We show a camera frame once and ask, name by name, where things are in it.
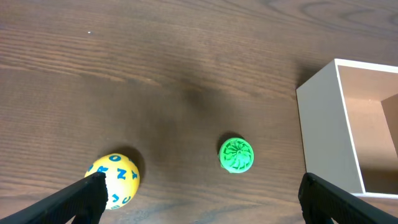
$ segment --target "white box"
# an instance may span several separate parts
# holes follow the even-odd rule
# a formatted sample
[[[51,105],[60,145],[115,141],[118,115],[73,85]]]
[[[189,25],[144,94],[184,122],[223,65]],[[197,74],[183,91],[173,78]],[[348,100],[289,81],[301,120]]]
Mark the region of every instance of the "white box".
[[[307,172],[356,196],[398,198],[398,67],[334,59],[297,101]]]

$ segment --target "box side panel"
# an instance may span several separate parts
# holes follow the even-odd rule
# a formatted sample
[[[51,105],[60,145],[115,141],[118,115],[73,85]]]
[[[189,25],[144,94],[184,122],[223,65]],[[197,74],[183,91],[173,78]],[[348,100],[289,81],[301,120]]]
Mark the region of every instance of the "box side panel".
[[[335,62],[297,89],[305,165],[352,193],[364,193]]]

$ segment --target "green round toy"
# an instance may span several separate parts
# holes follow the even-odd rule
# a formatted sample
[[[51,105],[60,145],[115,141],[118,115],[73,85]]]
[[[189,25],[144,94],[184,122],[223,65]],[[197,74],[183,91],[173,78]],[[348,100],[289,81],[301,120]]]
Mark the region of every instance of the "green round toy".
[[[221,167],[230,173],[246,172],[253,165],[254,153],[250,144],[241,138],[230,138],[218,153]]]

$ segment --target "green object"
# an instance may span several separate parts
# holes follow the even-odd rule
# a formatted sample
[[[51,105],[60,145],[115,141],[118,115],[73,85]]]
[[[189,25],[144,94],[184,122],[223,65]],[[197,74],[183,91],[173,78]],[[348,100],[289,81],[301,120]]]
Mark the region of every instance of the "green object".
[[[250,144],[241,138],[230,138],[218,153],[221,167],[230,173],[246,172],[253,165],[254,153]]]

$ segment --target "yellow and white ball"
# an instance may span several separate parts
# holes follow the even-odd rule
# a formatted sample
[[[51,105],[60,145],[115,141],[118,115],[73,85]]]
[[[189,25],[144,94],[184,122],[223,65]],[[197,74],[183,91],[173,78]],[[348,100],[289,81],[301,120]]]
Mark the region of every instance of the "yellow and white ball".
[[[118,153],[104,156],[88,168],[85,177],[95,172],[106,174],[106,209],[120,208],[135,196],[139,185],[139,173],[136,165],[128,157]]]

